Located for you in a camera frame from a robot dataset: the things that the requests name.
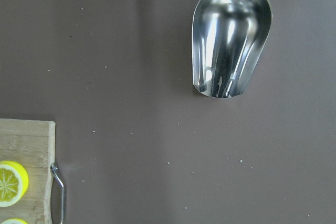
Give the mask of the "bamboo cutting board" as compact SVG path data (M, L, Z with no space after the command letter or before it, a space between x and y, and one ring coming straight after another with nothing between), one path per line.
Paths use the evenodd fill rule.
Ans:
M55 163L53 121L1 119L1 160L16 161L28 172L29 185L23 197L1 208L1 221L19 218L27 223L65 223L65 183ZM60 187L60 209L51 213L51 190Z

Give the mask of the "yellow lemon slice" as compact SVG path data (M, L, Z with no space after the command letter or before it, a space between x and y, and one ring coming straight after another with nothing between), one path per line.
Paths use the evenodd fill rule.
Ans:
M29 186L27 170L18 162L1 161L1 207L21 200Z
M9 218L2 221L1 224L28 224L28 223L20 218Z

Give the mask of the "shiny metal scoop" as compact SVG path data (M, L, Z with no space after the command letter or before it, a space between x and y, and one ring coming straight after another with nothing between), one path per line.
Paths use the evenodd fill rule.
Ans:
M269 0L199 0L192 19L193 85L213 98L244 93L272 23Z

